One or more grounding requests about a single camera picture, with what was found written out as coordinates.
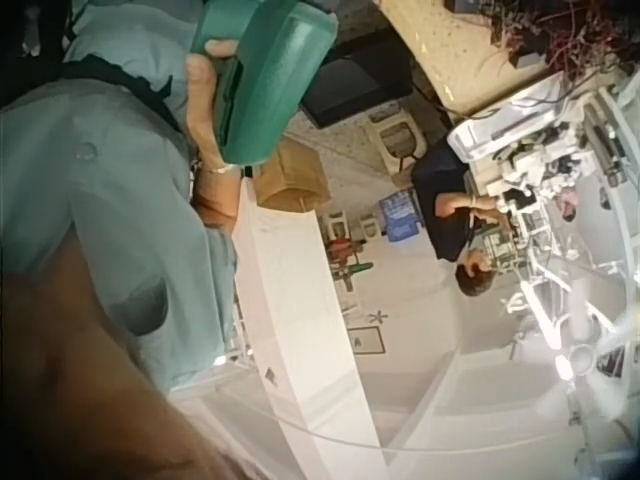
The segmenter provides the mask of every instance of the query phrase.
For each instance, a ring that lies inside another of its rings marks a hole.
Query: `framed picture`
[[[380,355],[386,353],[380,327],[347,329],[354,355]]]

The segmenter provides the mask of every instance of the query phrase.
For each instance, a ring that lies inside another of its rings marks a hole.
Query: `teal plastic case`
[[[219,73],[214,129],[226,163],[259,165],[275,150],[338,31],[334,15],[297,0],[209,0],[192,52],[239,40]]]

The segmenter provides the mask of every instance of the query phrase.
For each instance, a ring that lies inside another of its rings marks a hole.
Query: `desk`
[[[380,10],[407,44],[442,104],[472,114],[531,83],[544,72],[508,63],[506,50],[490,44],[479,17],[456,18],[444,0],[380,0]]]

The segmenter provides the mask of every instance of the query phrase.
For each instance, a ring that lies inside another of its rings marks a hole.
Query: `teal scrubs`
[[[68,59],[98,54],[154,86],[175,76],[167,104],[184,123],[188,22],[129,3],[85,8],[83,15],[91,16],[77,24]],[[166,27],[166,35],[152,26]],[[161,390],[187,382],[224,353],[236,253],[189,204],[184,135],[123,88],[65,80],[0,112],[0,150],[6,272],[36,275],[73,230],[100,304],[135,336]]]

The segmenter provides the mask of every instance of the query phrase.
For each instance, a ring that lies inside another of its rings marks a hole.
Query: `black shirt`
[[[425,228],[438,259],[456,262],[470,242],[468,208],[457,209],[447,218],[436,216],[436,198],[441,193],[465,193],[464,175],[469,170],[443,138],[427,151],[411,174],[413,188],[418,196]]]

